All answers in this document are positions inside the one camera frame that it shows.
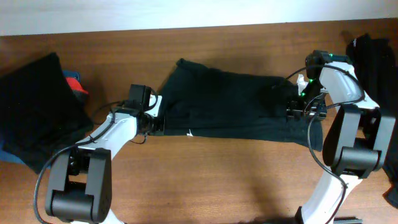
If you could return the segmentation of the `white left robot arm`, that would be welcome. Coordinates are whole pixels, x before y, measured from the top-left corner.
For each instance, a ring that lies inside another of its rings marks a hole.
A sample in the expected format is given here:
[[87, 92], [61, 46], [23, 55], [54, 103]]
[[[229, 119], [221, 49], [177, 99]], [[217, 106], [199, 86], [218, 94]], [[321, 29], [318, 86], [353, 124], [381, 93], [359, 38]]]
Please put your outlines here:
[[51, 160], [46, 214], [65, 223], [120, 223], [111, 210], [112, 160], [138, 134], [155, 130], [159, 107], [115, 108], [103, 124]]

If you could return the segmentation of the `dark green t-shirt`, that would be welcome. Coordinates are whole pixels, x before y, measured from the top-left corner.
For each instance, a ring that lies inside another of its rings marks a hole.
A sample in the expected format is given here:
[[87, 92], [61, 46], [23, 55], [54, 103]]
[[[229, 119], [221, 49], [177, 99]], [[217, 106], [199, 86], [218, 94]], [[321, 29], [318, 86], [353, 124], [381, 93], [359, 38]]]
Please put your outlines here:
[[287, 116], [297, 85], [282, 77], [224, 72], [181, 58], [161, 86], [166, 136], [292, 142], [323, 147], [319, 122]]

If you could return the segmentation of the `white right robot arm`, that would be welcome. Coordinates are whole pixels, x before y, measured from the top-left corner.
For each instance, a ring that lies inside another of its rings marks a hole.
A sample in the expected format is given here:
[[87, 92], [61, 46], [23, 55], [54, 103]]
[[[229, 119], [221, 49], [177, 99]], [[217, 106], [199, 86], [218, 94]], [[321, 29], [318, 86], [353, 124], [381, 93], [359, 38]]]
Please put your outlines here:
[[337, 223], [336, 214], [353, 189], [384, 164], [395, 117], [373, 101], [346, 62], [305, 66], [319, 71], [308, 82], [330, 95], [336, 117], [323, 143], [323, 174], [312, 196], [298, 208], [296, 223]]

